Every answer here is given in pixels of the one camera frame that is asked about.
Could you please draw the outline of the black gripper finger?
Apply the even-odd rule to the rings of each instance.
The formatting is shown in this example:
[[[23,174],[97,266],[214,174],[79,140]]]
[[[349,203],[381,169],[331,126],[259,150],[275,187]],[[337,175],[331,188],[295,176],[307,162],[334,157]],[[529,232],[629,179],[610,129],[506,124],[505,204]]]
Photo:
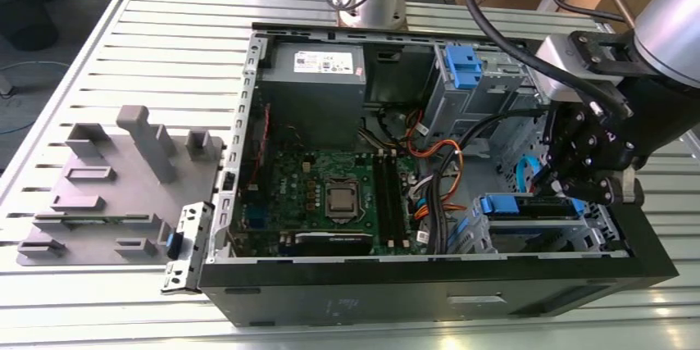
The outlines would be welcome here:
[[[587,178],[602,171],[593,168],[601,136],[599,125],[579,103],[550,103],[542,133],[545,164],[531,179],[535,194],[559,194],[557,180],[581,175]]]
[[[599,205],[641,205],[641,182],[635,170],[597,171],[585,178],[582,175],[557,180],[562,195]]]

